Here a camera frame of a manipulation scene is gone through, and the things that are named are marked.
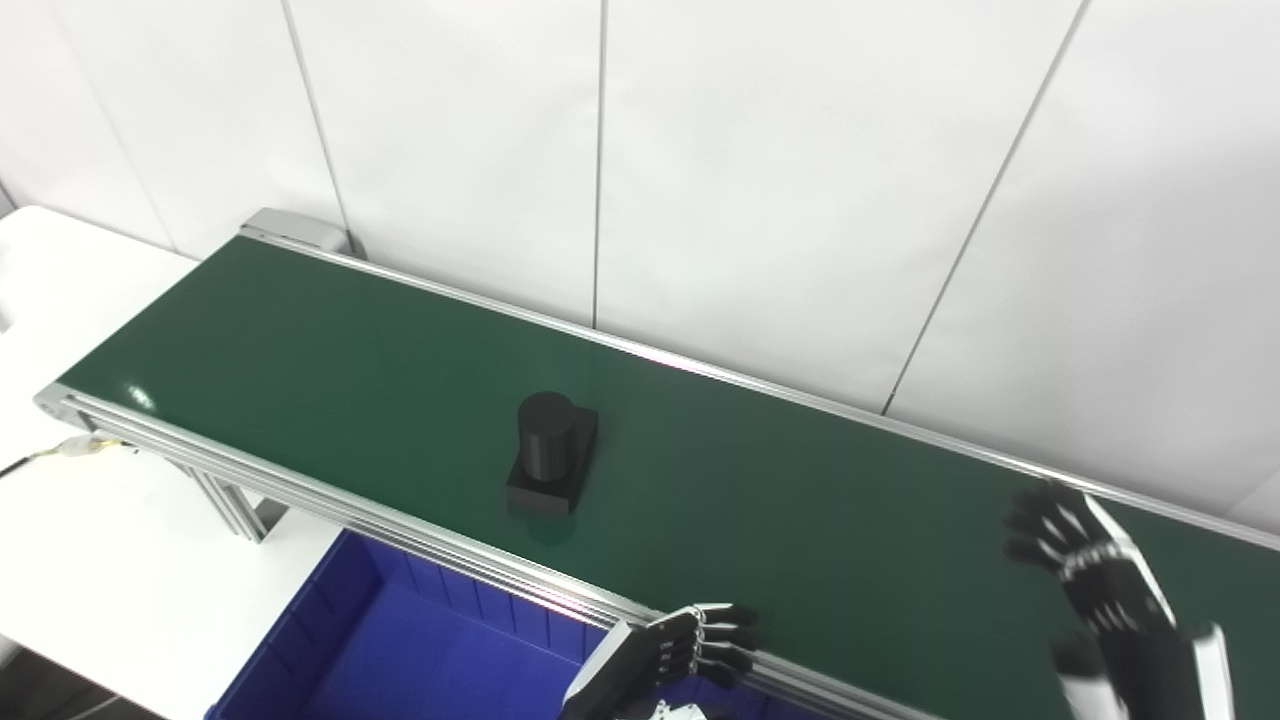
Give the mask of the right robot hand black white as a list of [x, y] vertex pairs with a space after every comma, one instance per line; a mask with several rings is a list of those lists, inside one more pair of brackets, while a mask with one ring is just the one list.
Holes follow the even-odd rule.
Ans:
[[1083, 628], [1051, 644], [1074, 719], [1233, 719], [1228, 642], [1178, 620], [1140, 546], [1084, 491], [1048, 482], [1014, 497], [1009, 559], [1047, 571]]

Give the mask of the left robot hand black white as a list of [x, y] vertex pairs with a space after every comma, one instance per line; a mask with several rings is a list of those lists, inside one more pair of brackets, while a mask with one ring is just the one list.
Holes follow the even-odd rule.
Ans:
[[701, 676], [733, 689], [755, 664], [758, 615], [736, 603], [690, 603], [646, 624], [617, 621], [564, 692], [561, 719], [732, 719], [733, 710], [672, 705], [659, 691]]

